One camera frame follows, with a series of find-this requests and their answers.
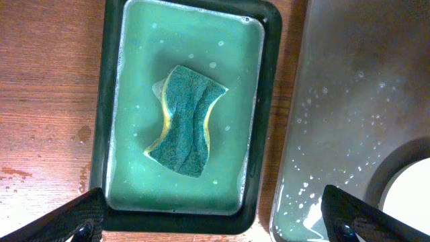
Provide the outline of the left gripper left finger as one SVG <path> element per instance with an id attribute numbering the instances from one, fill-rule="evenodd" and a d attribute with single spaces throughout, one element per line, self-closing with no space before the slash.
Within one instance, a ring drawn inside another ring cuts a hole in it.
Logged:
<path id="1" fill-rule="evenodd" d="M 102 239 L 106 213 L 103 190 L 94 188 L 1 240 L 98 242 Z"/>

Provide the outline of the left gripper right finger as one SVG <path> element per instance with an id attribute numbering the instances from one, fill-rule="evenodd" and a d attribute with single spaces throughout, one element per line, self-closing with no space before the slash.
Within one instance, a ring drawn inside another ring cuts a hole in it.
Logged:
<path id="1" fill-rule="evenodd" d="M 322 217 L 329 241 L 428 241 L 429 236 L 342 189 L 325 186 Z"/>

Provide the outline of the white plate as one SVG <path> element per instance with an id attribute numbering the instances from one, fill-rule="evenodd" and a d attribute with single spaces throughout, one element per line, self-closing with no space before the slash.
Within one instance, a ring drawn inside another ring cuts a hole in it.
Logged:
<path id="1" fill-rule="evenodd" d="M 429 159 L 403 167 L 390 179 L 379 209 L 408 226 L 429 234 Z"/>

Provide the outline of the green yellow sponge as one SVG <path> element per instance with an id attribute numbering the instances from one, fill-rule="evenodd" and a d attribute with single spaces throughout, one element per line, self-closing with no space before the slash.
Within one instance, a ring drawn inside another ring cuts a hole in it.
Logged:
<path id="1" fill-rule="evenodd" d="M 175 173 L 199 178 L 210 156 L 210 114 L 227 91 L 211 78 L 177 65 L 161 89 L 161 135 L 145 149 L 145 156 Z"/>

